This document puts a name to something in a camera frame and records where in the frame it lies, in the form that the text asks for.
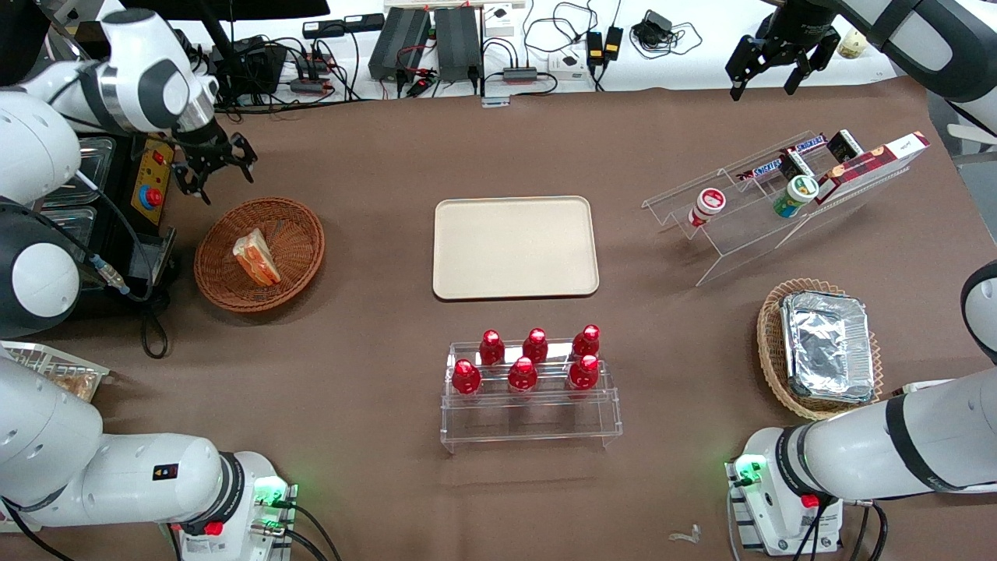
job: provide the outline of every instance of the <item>red bottle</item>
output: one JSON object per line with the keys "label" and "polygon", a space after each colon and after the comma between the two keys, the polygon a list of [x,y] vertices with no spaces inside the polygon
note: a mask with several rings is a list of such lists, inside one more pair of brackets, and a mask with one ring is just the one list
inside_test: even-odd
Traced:
{"label": "red bottle", "polygon": [[529,358],[534,364],[540,364],[547,360],[547,334],[543,329],[536,327],[531,329],[529,337],[522,342],[522,355]]}
{"label": "red bottle", "polygon": [[482,366],[505,362],[505,343],[501,341],[498,331],[494,329],[485,331],[482,344],[478,345],[478,354],[482,357]]}
{"label": "red bottle", "polygon": [[571,342],[571,352],[575,356],[585,356],[599,354],[599,327],[597,325],[586,325],[585,329],[574,337]]}
{"label": "red bottle", "polygon": [[567,389],[591,389],[599,381],[599,359],[587,354],[571,365],[564,387]]}
{"label": "red bottle", "polygon": [[464,395],[477,393],[482,387],[482,373],[469,360],[461,358],[454,365],[454,376],[450,383]]}
{"label": "red bottle", "polygon": [[525,393],[536,386],[536,368],[533,361],[521,356],[508,370],[508,390],[511,393]]}

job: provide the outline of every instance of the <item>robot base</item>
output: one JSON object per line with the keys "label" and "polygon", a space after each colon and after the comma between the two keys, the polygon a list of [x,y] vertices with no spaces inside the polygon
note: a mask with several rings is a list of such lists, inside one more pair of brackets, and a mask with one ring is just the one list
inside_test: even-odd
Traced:
{"label": "robot base", "polygon": [[180,532],[183,561],[267,561],[272,536],[250,531],[254,521],[277,522],[281,510],[259,504],[261,500],[287,499],[288,485],[277,476],[269,460],[256,452],[235,452],[245,470],[242,499],[217,536],[191,536]]}
{"label": "robot base", "polygon": [[[779,473],[776,441],[780,434],[782,430],[779,428],[764,428],[756,432],[745,444],[744,453],[734,459],[733,463],[726,464],[730,476],[729,485],[745,476],[756,480],[755,484],[734,489],[732,493],[735,501],[740,498],[739,490],[743,494],[757,538],[761,540],[765,552],[772,556],[796,554],[817,515],[817,508],[804,507],[801,498],[790,489]],[[742,541],[747,542],[747,528],[739,527],[742,529]],[[825,509],[816,530],[818,553],[837,550],[840,530],[841,501],[836,501]],[[814,539],[815,534],[811,532],[811,537],[804,546],[805,553],[809,553],[814,547]]]}

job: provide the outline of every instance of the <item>clear acrylic stand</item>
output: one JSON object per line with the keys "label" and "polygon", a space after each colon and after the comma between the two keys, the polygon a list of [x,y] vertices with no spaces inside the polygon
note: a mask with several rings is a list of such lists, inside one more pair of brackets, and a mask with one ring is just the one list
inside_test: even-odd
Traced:
{"label": "clear acrylic stand", "polygon": [[[853,191],[824,205],[810,203],[802,207],[796,216],[784,219],[773,210],[776,197],[786,188],[787,183],[779,170],[750,179],[741,179],[739,174],[777,160],[781,150],[797,146],[815,136],[811,131],[800,133],[740,162],[644,201],[641,208],[651,211],[663,230],[677,226],[688,240],[701,237],[712,246],[710,254],[715,255],[715,258],[711,258],[711,264],[696,282],[696,286],[773,252],[790,240],[801,238],[821,226],[851,215],[871,199],[872,194],[877,192],[874,189],[876,186],[909,169],[903,168],[867,184],[859,184]],[[805,153],[804,160],[817,178],[838,164],[827,145]],[[727,204],[709,223],[693,228],[688,220],[689,211],[699,193],[708,188],[722,191]]]}
{"label": "clear acrylic stand", "polygon": [[[623,434],[618,390],[604,360],[599,360],[599,381],[586,390],[564,388],[571,362],[571,339],[548,339],[547,362],[538,364],[536,387],[530,393],[508,392],[508,369],[522,356],[522,341],[505,342],[505,361],[482,366],[478,342],[450,345],[444,375],[440,441],[456,451],[458,444],[545,440],[551,438],[601,438],[606,446]],[[462,395],[451,385],[454,365],[466,358],[482,373],[475,395]]]}

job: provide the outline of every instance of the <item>white desk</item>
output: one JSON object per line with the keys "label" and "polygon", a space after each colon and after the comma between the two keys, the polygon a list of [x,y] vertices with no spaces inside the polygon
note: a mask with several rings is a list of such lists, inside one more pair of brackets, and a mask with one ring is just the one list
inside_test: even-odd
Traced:
{"label": "white desk", "polygon": [[[556,0],[536,0],[536,4],[530,15],[530,21],[537,18],[549,17]],[[599,14],[598,31],[605,33],[612,20],[613,11],[616,9],[615,0],[591,0],[590,6]],[[307,18],[293,20],[267,20],[267,21],[238,21],[234,24],[235,37],[241,39],[254,35],[265,35],[271,39],[279,37],[302,38],[301,24],[305,21],[315,21],[318,19],[336,19],[349,15],[365,14],[383,11],[383,3],[378,0],[351,0],[349,2],[330,2],[332,13],[322,18]],[[639,22],[647,9],[653,9],[674,23],[690,22],[699,34],[703,37],[703,44],[684,56],[669,55],[661,59],[648,61],[640,57],[629,41],[630,26]],[[664,0],[648,0],[636,2],[634,0],[623,0],[620,8],[617,26],[625,30],[623,44],[620,48],[619,60],[611,63],[606,76],[602,80],[602,86],[609,91],[644,90],[648,88],[667,88],[672,90],[696,90],[696,89],[728,89],[730,79],[724,71],[724,66],[730,58],[731,53],[737,46],[743,35],[754,34],[762,19],[770,14],[774,8],[756,0],[695,0],[686,2],[665,2]],[[509,37],[513,44],[517,46],[520,63],[525,61],[525,51],[522,47],[521,25],[522,18],[526,15],[526,9],[513,10],[512,16],[516,25],[516,36]],[[587,26],[586,15],[578,10],[563,9],[558,11],[558,16],[564,17],[574,24],[578,30],[583,30]],[[207,32],[199,22],[172,22],[177,29],[186,33],[193,43],[205,46],[212,44]],[[228,25],[223,22],[223,27],[228,29]],[[843,36],[850,29],[850,24],[838,17],[834,22],[837,31]],[[371,80],[367,71],[367,62],[374,45],[377,42],[378,32],[358,33],[357,41],[360,46],[360,75],[357,78],[356,92],[369,99],[381,99],[381,85]],[[549,24],[537,24],[530,33],[530,44],[554,48],[563,45],[564,39],[554,31]],[[687,35],[683,42],[694,41],[695,38]],[[353,41],[349,35],[334,39],[325,39],[325,42],[332,48],[336,59],[341,66],[347,68],[350,79],[353,78],[353,63],[355,61]],[[685,43],[681,43],[677,49],[684,50]],[[542,72],[546,70],[546,54],[539,52],[530,53],[530,64],[536,66]],[[430,53],[423,58],[421,66],[429,68],[436,65],[436,54]],[[507,55],[505,51],[498,48],[488,49],[486,56],[486,75],[501,70],[507,65]],[[791,67],[780,67],[769,70],[765,74],[755,78],[749,88],[781,88],[786,82],[791,72]],[[889,60],[874,48],[869,47],[857,59],[847,60],[837,53],[834,54],[828,68],[822,72],[815,72],[803,82],[803,87],[813,86],[851,86],[859,84],[870,84],[881,80],[896,77],[897,70]],[[287,65],[284,75],[286,80],[296,77],[296,73],[291,65]],[[390,97],[394,99],[394,84],[385,84]],[[472,93],[472,87],[468,82],[454,84],[451,87],[441,86],[438,96],[460,96]],[[546,89],[546,84],[537,84],[535,90]],[[489,88],[490,93],[497,93],[501,90],[501,85]],[[584,82],[562,82],[556,90],[557,92],[587,92],[592,91],[590,80]],[[297,98],[291,94],[287,86],[280,86],[277,97],[283,101],[301,99],[307,101],[309,98]],[[330,101],[342,99],[340,93],[332,96]]]}

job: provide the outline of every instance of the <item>brown table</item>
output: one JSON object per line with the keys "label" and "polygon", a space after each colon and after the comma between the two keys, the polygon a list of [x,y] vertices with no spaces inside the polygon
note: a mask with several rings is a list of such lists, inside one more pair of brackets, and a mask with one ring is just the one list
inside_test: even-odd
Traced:
{"label": "brown table", "polygon": [[[170,193],[179,245],[191,250],[239,202],[291,197],[326,227],[312,287],[275,313],[236,316],[205,301],[188,271],[164,317],[172,353],[160,361],[143,355],[133,318],[37,338],[119,372],[95,400],[107,431],[196,434],[265,454],[301,484],[302,504],[347,561],[729,559],[723,461],[759,428],[802,422],[766,387],[754,343],[759,305],[786,279],[832,281],[866,303],[887,389],[988,365],[962,325],[959,291],[994,247],[909,80],[751,91],[740,103],[721,91],[648,91],[487,111],[475,99],[356,104],[225,126],[259,153],[256,183],[217,174],[211,207]],[[684,239],[658,234],[641,201],[799,131],[839,128],[868,145],[920,130],[934,146],[844,224],[693,288],[702,269],[671,259]],[[525,195],[589,199],[599,291],[437,300],[435,205]],[[604,330],[623,436],[604,451],[560,441],[447,453],[439,406],[450,341],[535,325],[571,336],[590,321]],[[883,559],[992,558],[991,500],[889,503]],[[845,517],[850,550],[859,516]],[[701,543],[668,541],[693,523]],[[43,536],[80,561],[172,555],[152,524]],[[48,557],[0,536],[0,558]]]}

